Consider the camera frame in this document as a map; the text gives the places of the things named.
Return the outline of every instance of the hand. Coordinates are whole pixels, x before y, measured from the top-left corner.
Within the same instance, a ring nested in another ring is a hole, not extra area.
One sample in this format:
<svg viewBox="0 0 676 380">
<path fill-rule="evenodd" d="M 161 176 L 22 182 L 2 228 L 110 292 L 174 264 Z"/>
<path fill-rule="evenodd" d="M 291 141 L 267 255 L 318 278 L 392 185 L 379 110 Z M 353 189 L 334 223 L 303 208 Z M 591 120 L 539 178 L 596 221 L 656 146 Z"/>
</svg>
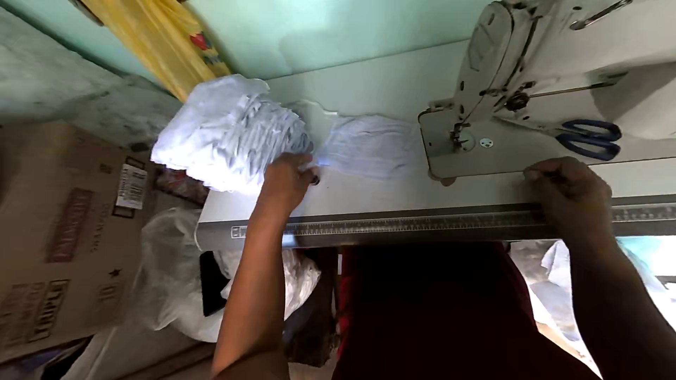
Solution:
<svg viewBox="0 0 676 380">
<path fill-rule="evenodd" d="M 532 165 L 526 179 L 542 203 L 547 221 L 564 239 L 612 237 L 610 186 L 572 157 Z"/>
<path fill-rule="evenodd" d="M 298 207 L 310 183 L 318 183 L 316 169 L 301 172 L 298 168 L 312 161 L 308 154 L 282 153 L 265 170 L 265 181 L 258 196 L 256 208 L 265 209 L 265 214 L 287 219 Z"/>
</svg>

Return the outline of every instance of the yellow plastic bag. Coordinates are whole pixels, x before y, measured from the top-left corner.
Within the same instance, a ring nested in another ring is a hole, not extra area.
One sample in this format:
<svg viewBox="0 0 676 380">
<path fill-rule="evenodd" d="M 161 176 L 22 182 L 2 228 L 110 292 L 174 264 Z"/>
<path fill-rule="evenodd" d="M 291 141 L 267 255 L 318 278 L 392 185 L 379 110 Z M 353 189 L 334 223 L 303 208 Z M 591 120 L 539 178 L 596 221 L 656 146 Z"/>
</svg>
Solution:
<svg viewBox="0 0 676 380">
<path fill-rule="evenodd" d="M 181 101 L 230 69 L 177 0 L 81 0 Z"/>
</svg>

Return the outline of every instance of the blue scissors handle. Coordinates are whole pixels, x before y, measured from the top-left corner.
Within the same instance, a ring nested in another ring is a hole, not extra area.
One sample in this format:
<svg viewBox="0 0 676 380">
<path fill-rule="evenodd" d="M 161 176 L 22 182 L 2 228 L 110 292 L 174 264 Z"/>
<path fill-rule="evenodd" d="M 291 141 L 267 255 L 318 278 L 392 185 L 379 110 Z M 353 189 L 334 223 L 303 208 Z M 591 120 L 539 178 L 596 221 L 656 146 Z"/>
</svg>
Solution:
<svg viewBox="0 0 676 380">
<path fill-rule="evenodd" d="M 562 133 L 556 136 L 556 140 L 569 151 L 602 161 L 610 161 L 617 157 L 621 149 L 619 145 L 612 142 L 615 140 L 601 139 L 600 137 L 591 137 L 589 135 L 578 135 L 577 133 Z M 603 148 L 603 151 L 590 151 L 578 146 L 578 143 Z"/>
<path fill-rule="evenodd" d="M 596 132 L 594 130 L 580 128 L 579 125 L 593 126 L 596 128 L 604 129 L 607 132 Z M 571 132 L 585 135 L 586 137 L 591 137 L 603 141 L 618 141 L 619 139 L 622 138 L 622 131 L 620 130 L 620 127 L 611 122 L 578 119 L 563 123 L 563 128 Z"/>
</svg>

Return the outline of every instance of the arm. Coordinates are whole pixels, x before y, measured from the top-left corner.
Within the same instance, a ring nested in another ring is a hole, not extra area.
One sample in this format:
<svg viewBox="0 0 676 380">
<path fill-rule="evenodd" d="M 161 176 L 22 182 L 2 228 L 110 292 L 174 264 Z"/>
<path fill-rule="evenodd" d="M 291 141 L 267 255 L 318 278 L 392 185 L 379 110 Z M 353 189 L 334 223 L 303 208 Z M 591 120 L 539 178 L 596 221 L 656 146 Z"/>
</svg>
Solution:
<svg viewBox="0 0 676 380">
<path fill-rule="evenodd" d="M 676 333 L 612 234 L 610 187 L 574 158 L 525 176 L 570 249 L 575 319 L 603 378 L 673 379 Z"/>
<path fill-rule="evenodd" d="M 314 173 L 298 168 L 310 156 L 284 153 L 270 164 L 251 214 L 244 252 L 218 333 L 212 374 L 217 378 L 288 379 L 282 347 L 285 286 L 282 233 Z"/>
</svg>

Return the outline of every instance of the person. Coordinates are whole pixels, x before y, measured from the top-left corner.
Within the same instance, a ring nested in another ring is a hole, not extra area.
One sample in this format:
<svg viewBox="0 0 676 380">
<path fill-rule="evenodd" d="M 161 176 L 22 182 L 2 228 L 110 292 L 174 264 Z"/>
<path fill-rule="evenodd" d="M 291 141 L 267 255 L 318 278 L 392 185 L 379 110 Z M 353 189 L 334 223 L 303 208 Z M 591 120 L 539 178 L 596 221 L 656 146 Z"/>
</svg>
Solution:
<svg viewBox="0 0 676 380">
<path fill-rule="evenodd" d="M 218 336 L 217 379 L 289 378 L 281 241 L 315 179 L 298 170 L 310 159 L 285 153 L 267 168 Z M 524 175 L 570 249 L 575 319 L 603 378 L 676 378 L 676 333 L 616 243 L 610 187 L 574 158 Z M 496 247 L 357 247 L 344 256 L 347 317 L 333 378 L 598 379 L 538 332 L 523 277 Z"/>
</svg>

